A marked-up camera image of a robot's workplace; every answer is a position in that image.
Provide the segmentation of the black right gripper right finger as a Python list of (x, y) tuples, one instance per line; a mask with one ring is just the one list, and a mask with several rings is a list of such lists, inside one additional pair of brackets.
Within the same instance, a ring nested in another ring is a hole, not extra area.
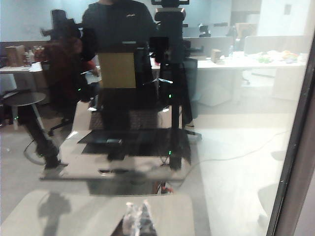
[(147, 200), (144, 200), (140, 207), (137, 228), (138, 236), (157, 236), (157, 231), (152, 220), (150, 204)]

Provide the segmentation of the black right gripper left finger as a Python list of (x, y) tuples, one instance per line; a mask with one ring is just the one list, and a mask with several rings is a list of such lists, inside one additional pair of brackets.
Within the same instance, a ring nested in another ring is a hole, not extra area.
[(139, 208), (131, 202), (126, 203), (126, 211), (115, 228), (114, 236), (137, 236), (139, 235)]

